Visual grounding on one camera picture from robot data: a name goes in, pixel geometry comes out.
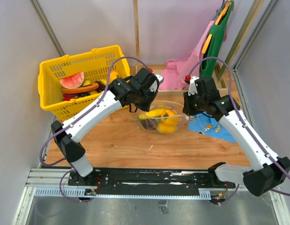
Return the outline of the long yellow banana toy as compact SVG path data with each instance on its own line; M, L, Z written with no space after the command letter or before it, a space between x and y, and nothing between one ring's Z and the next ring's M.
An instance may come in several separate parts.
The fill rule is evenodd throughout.
M157 108L154 110L150 110L148 112L142 113L139 115L140 120L146 120L149 117L160 117L164 112L166 108Z

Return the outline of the clear zip top bag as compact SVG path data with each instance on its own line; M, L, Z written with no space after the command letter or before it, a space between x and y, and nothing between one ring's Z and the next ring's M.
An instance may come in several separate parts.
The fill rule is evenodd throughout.
M183 113L183 105L177 102L155 100L148 112L141 112L136 120L137 126L147 131L172 134L189 122Z

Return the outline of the yellow bell pepper toy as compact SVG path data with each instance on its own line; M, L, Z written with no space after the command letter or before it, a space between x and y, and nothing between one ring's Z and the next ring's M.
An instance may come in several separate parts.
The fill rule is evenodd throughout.
M161 122L166 125L175 126L180 122L180 117L177 116L176 112L166 109L165 112L161 115Z

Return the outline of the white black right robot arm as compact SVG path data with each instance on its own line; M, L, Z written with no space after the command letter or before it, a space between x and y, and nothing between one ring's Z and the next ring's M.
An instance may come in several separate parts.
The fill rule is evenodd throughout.
M188 116L207 113L234 137L250 166L220 162L210 167L208 184L214 188L224 181L244 185L254 196L261 196L285 181L290 171L288 157L280 157L259 137L246 120L231 94L221 96L212 77L186 76L189 89L183 94L183 112Z

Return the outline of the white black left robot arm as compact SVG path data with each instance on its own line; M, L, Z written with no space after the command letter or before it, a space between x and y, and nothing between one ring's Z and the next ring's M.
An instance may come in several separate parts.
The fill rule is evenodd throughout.
M54 122L51 125L54 142L78 172L79 180L84 185L91 185L95 181L95 173L80 143L83 137L105 117L124 106L134 105L137 110L149 111L162 83L161 75L142 68L135 76L114 79L107 91L80 113L63 123Z

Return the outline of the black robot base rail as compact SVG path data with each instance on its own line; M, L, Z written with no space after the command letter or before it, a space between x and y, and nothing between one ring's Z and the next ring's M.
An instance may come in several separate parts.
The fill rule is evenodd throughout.
M71 172L68 185L99 186L100 195L136 197L199 196L200 189L234 189L231 182L217 181L208 170L95 168L82 177Z

